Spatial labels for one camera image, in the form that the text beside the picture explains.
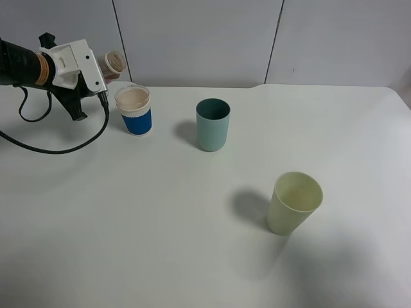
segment table surface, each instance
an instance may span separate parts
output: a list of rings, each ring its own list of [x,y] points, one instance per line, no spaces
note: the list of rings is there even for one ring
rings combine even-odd
[[[1,307],[409,307],[411,111],[382,87],[150,88],[153,130],[106,132],[68,155],[0,140]],[[59,150],[103,122],[96,98],[74,123],[55,101],[25,123],[0,88],[0,129]],[[195,106],[226,100],[227,144],[195,144]],[[46,94],[30,90],[24,114]],[[265,214],[276,178],[302,171],[324,191],[290,237]]]

